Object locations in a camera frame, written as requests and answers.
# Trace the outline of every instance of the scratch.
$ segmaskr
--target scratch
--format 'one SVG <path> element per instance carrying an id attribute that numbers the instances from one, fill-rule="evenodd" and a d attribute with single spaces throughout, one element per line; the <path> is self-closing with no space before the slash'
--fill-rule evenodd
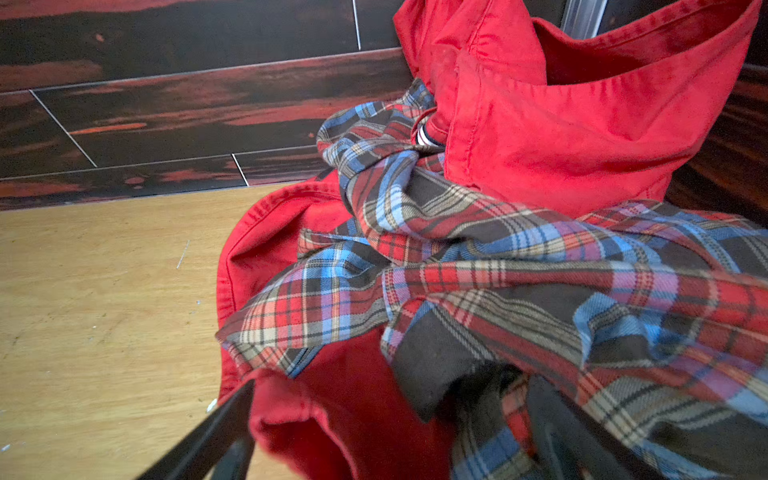
<path id="1" fill-rule="evenodd" d="M 181 266 L 181 261 L 184 260 L 184 255 L 187 254 L 187 248 L 190 247 L 190 241 L 187 240 L 187 246 L 184 248 L 184 251 L 181 252 L 181 258 L 179 259 L 179 264 L 176 265 L 176 270 L 179 270 L 179 267 Z"/>

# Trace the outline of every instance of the light wood board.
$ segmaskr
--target light wood board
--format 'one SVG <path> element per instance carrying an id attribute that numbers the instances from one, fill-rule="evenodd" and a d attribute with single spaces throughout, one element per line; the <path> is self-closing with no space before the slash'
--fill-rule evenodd
<path id="1" fill-rule="evenodd" d="M 277 188 L 0 213 L 0 478 L 133 478 L 204 419 L 219 253 Z"/>

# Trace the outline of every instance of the tiled wall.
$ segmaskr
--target tiled wall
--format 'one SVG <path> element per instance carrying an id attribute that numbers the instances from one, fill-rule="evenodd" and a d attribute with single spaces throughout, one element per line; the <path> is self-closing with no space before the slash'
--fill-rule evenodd
<path id="1" fill-rule="evenodd" d="M 301 180 L 411 76 L 402 0 L 0 2 L 0 210 Z"/>

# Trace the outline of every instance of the wooden surface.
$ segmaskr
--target wooden surface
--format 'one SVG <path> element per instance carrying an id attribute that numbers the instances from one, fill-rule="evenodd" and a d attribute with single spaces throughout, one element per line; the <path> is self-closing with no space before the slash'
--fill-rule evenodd
<path id="1" fill-rule="evenodd" d="M 133 478 L 204 419 L 219 252 L 276 188 L 0 213 L 0 477 Z"/>

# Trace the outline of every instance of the plaid fabric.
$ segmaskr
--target plaid fabric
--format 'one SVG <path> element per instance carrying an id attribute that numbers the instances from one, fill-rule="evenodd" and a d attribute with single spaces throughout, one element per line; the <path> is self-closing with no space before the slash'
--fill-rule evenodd
<path id="1" fill-rule="evenodd" d="M 433 105 L 416 80 L 320 129 L 354 218 L 304 231 L 296 264 L 228 319 L 241 371 L 296 375 L 385 324 L 422 418 L 459 385 L 453 478 L 540 478 L 532 374 L 668 478 L 768 471 L 768 231 L 651 200 L 573 220 L 460 187 L 410 141 Z"/>

